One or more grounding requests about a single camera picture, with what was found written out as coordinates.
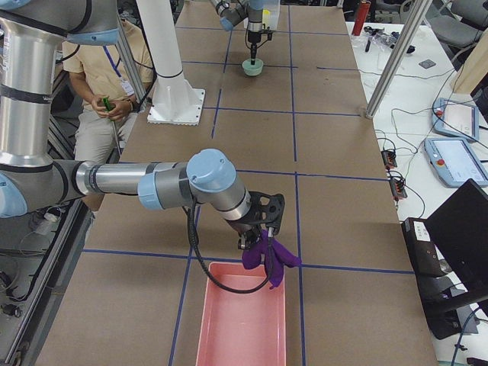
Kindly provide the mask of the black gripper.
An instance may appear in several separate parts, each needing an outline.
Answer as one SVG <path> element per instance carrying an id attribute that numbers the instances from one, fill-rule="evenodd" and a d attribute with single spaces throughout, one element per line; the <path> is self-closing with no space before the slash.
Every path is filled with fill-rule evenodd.
<path id="1" fill-rule="evenodd" d="M 259 44 L 262 42 L 262 37 L 266 40 L 272 39 L 272 29 L 260 22 L 249 22 L 246 26 L 246 42 L 252 52 L 256 52 Z"/>
<path id="2" fill-rule="evenodd" d="M 228 220 L 227 223 L 238 233 L 237 247 L 248 251 L 260 240 L 265 212 L 262 208 L 252 207 L 249 212 L 238 220 Z"/>

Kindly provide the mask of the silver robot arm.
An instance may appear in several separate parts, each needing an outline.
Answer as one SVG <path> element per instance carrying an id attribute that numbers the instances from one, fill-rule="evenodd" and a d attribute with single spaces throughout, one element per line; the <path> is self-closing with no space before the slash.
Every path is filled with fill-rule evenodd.
<path id="1" fill-rule="evenodd" d="M 185 80 L 167 1 L 137 4 L 142 27 L 120 24 L 114 1 L 3 1 L 1 76 L 1 215 L 16 217 L 71 198 L 97 210 L 106 193 L 137 194 L 150 209 L 210 203 L 238 232 L 238 245 L 262 243 L 263 206 L 247 191 L 222 152 L 205 149 L 187 163 L 110 165 L 111 150 L 127 142 L 136 121 L 136 87 L 113 75 L 107 51 L 121 33 L 140 70 L 154 83 L 150 120 L 187 124 L 204 93 Z M 55 52 L 84 101 L 75 134 L 75 161 L 47 154 Z"/>
<path id="2" fill-rule="evenodd" d="M 233 7 L 228 1 L 210 1 L 210 3 L 226 31 L 231 31 L 239 23 L 247 20 L 245 44 L 251 52 L 252 59 L 256 58 L 259 47 L 272 40 L 273 31 L 263 23 L 263 1 L 238 1 Z"/>

